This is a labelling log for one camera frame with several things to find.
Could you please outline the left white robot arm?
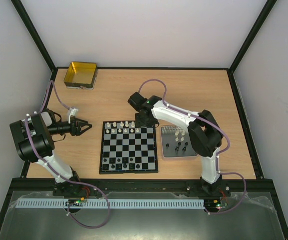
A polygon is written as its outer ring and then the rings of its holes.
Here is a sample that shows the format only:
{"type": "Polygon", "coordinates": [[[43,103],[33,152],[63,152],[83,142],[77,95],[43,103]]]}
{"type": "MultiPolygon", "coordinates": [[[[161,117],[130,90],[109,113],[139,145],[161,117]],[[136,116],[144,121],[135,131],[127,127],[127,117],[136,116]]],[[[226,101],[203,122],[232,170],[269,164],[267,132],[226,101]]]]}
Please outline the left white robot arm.
{"type": "Polygon", "coordinates": [[[88,186],[81,184],[77,172],[55,153],[54,135],[80,136],[92,128],[86,120],[70,116],[63,121],[60,114],[46,109],[27,115],[9,125],[17,154],[23,161],[45,168],[55,181],[54,193],[62,196],[89,195],[88,186]]]}

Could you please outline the black and silver chessboard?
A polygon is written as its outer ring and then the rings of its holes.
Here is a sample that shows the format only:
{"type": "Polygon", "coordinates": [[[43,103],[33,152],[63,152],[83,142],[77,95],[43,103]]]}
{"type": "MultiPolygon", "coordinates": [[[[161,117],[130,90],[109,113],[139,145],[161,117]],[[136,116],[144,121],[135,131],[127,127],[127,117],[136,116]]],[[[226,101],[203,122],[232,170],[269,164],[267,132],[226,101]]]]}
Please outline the black and silver chessboard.
{"type": "Polygon", "coordinates": [[[132,121],[102,124],[99,173],[157,173],[156,128],[134,126],[132,121]]]}

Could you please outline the pink tin with chess pieces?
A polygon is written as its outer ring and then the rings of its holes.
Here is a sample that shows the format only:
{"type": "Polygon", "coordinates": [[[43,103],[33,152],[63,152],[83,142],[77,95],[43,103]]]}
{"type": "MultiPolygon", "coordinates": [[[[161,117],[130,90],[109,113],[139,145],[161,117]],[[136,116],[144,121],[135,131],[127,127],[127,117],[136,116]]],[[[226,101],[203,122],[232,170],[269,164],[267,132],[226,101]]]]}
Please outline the pink tin with chess pieces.
{"type": "Polygon", "coordinates": [[[191,159],[198,154],[193,150],[188,132],[176,125],[160,128],[162,156],[164,159],[191,159]]]}

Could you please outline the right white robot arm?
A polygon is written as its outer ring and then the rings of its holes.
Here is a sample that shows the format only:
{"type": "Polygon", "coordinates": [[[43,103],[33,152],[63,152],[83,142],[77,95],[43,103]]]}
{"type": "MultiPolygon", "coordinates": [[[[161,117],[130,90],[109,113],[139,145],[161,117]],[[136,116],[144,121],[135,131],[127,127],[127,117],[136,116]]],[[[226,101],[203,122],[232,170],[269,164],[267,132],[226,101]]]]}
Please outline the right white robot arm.
{"type": "Polygon", "coordinates": [[[154,126],[163,120],[188,133],[193,150],[201,157],[202,191],[208,196],[214,195],[222,180],[219,150],[223,134],[213,115],[207,110],[195,112],[175,107],[155,95],[147,99],[138,92],[129,97],[128,103],[137,111],[135,125],[138,128],[154,126]]]}

